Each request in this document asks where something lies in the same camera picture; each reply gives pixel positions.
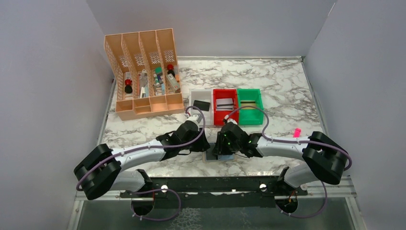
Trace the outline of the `red black stamp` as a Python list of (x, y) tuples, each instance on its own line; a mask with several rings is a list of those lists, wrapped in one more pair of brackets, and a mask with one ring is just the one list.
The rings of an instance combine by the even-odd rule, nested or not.
[(124, 81), (124, 92), (126, 94), (130, 94), (133, 92), (133, 88), (132, 88), (132, 80), (131, 79), (126, 79)]
[(175, 77), (174, 66), (172, 64), (167, 65), (167, 73), (171, 74), (173, 77)]

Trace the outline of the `green white glue stick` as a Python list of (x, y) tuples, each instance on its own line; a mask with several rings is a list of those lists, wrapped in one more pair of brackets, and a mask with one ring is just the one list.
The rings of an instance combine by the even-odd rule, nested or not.
[(155, 86), (159, 87), (160, 83), (159, 83), (159, 80), (158, 80), (158, 76), (156, 74), (153, 74), (153, 76), (154, 76)]

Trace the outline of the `black mounting rail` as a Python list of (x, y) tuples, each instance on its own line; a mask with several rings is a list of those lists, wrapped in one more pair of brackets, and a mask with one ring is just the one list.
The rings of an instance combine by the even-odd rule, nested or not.
[(155, 208), (223, 208), (223, 207), (275, 207), (282, 202), (307, 192), (280, 188), (277, 176), (232, 177), (152, 177), (146, 190), (153, 194), (136, 195), (125, 191), (121, 198), (130, 198), (138, 206), (151, 204)]

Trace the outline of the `grey staples box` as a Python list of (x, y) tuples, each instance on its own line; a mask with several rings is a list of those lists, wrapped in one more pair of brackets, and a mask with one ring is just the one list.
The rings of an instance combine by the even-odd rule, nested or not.
[(176, 81), (175, 77), (171, 73), (166, 75), (166, 79), (167, 79), (169, 86), (172, 88), (172, 90), (175, 93), (181, 92), (180, 84)]

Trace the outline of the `white plastic bin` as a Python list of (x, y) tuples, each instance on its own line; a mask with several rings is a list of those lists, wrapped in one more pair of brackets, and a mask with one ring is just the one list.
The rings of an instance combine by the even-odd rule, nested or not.
[(190, 90), (189, 106), (193, 106), (194, 100), (200, 100), (211, 103), (210, 111), (202, 111), (206, 120), (207, 127), (214, 126), (214, 102), (212, 89), (193, 89)]

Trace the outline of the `gold striped card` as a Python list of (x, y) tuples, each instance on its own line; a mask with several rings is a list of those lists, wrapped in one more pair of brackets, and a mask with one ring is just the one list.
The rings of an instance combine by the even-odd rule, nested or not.
[(243, 106), (254, 106), (256, 107), (256, 102), (255, 101), (241, 101), (240, 102), (241, 107)]

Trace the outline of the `blue credit card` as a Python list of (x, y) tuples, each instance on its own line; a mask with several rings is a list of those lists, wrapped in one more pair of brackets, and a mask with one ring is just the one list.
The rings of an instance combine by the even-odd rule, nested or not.
[(234, 155), (218, 155), (219, 161), (232, 161), (235, 159)]

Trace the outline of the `red black stamp right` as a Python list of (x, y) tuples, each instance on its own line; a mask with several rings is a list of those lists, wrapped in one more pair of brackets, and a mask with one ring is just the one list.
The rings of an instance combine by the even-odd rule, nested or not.
[(172, 64), (167, 65), (167, 73), (171, 74), (173, 77), (175, 77), (174, 66)]

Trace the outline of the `white credit card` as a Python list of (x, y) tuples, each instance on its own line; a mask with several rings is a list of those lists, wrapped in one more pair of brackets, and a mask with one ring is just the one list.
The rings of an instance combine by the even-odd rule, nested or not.
[(234, 100), (232, 98), (216, 99), (215, 109), (217, 111), (233, 111), (234, 110)]

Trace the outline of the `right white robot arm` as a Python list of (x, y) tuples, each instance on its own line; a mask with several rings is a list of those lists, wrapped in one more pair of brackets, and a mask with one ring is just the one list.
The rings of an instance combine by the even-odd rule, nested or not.
[(322, 181), (340, 183), (350, 165), (347, 152), (322, 132), (314, 131), (303, 138), (276, 139), (263, 133), (247, 134), (238, 125), (226, 123), (217, 133), (214, 155), (240, 152), (246, 157), (285, 157), (302, 160), (295, 167), (286, 167), (278, 178), (278, 186), (293, 190), (302, 184)]

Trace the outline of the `black card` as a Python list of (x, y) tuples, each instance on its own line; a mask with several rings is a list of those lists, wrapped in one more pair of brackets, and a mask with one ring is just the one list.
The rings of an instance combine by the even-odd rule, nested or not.
[(200, 100), (194, 100), (193, 106), (199, 108), (202, 111), (210, 111), (210, 109), (211, 109), (210, 102), (205, 102), (205, 101), (200, 101)]

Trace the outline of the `green eraser block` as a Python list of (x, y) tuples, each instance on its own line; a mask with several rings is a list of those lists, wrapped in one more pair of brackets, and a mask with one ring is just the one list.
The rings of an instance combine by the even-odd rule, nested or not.
[(161, 67), (155, 68), (155, 73), (156, 73), (157, 75), (162, 74), (162, 73), (163, 73), (163, 72), (162, 72), (162, 68), (161, 68)]

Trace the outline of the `peach plastic desk organizer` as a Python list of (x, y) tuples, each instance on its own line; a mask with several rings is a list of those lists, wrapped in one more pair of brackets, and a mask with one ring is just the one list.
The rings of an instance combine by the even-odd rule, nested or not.
[[(172, 64), (175, 79), (180, 84), (178, 59), (172, 28), (110, 34), (104, 37), (104, 50), (113, 70), (117, 85), (115, 112), (123, 120), (134, 120), (181, 113), (184, 110), (182, 92), (175, 93), (169, 86), (167, 65)], [(155, 86), (155, 68), (160, 83)], [(124, 81), (132, 80), (133, 92), (124, 92)], [(161, 84), (165, 84), (162, 95)], [(140, 98), (140, 89), (147, 86), (149, 97)]]

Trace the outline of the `green plastic bin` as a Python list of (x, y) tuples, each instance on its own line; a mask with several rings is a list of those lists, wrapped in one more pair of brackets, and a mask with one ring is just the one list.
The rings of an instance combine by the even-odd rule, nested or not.
[[(256, 107), (263, 110), (263, 102), (260, 89), (237, 89), (238, 107), (241, 101), (255, 101)], [(264, 114), (254, 108), (243, 108), (239, 110), (239, 124), (243, 126), (254, 126), (263, 124)]]

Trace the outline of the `pink marker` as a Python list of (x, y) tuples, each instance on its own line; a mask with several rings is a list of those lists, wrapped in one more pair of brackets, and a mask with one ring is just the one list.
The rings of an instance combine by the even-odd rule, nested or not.
[(302, 130), (300, 128), (296, 128), (293, 133), (294, 138), (299, 138), (301, 136)]

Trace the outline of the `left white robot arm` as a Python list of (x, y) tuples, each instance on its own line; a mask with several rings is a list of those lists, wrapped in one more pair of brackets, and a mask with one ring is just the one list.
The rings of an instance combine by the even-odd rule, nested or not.
[(174, 158), (183, 150), (201, 152), (208, 148), (204, 127), (190, 120), (177, 130), (133, 147), (112, 149), (100, 144), (74, 168), (78, 180), (76, 190), (83, 191), (88, 200), (94, 200), (116, 189), (118, 175), (127, 169)]

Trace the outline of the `red black stamp left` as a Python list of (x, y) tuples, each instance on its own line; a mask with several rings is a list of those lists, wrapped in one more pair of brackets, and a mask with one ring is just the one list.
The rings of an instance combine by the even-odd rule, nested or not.
[(132, 88), (132, 80), (131, 79), (126, 79), (124, 81), (124, 92), (126, 94), (130, 94), (133, 92), (133, 88)]

